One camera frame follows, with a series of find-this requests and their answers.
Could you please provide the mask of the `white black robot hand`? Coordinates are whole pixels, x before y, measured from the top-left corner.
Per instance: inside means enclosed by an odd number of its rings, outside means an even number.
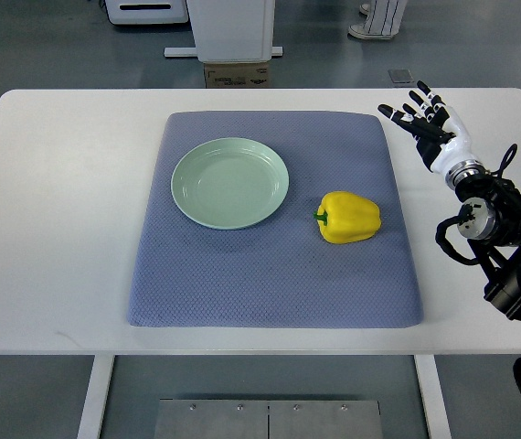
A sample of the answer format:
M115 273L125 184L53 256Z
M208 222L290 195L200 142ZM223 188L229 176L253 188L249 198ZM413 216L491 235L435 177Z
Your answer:
M423 81L419 91L410 91L415 107L404 103L401 110L380 104L378 111L409 133L426 168L445 177L455 165L476 161L471 152L471 137L456 111Z

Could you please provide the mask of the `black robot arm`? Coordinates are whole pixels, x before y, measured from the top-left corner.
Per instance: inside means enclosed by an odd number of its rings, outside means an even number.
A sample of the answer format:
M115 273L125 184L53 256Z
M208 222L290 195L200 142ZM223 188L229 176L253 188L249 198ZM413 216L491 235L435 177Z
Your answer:
M497 170L466 161L448 174L462 206L441 222L435 240L453 260L478 265L487 284L484 299L510 320L521 321L521 193L504 177L517 151L511 145ZM521 394L521 357L513 365Z

